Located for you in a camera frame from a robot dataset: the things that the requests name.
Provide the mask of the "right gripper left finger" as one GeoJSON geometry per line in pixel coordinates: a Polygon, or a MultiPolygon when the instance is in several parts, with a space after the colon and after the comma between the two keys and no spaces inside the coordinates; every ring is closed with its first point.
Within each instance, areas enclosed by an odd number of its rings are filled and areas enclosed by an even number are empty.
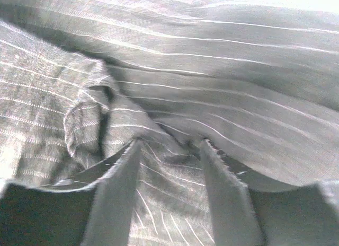
{"type": "Polygon", "coordinates": [[[1,245],[127,245],[140,144],[56,184],[1,181],[1,245]]]}

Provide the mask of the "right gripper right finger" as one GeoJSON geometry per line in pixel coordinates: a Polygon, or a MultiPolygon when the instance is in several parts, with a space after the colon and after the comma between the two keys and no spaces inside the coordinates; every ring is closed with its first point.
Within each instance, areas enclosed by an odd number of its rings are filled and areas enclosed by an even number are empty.
{"type": "Polygon", "coordinates": [[[216,245],[338,245],[338,181],[293,186],[208,140],[200,158],[216,245]]]}

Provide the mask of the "dark striped long sleeve shirt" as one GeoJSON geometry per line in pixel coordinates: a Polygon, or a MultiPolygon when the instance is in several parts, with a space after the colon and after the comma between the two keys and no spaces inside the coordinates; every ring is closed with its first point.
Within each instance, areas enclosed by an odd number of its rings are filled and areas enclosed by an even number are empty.
{"type": "Polygon", "coordinates": [[[200,158],[338,181],[338,0],[1,0],[1,181],[140,144],[127,245],[216,245],[200,158]]]}

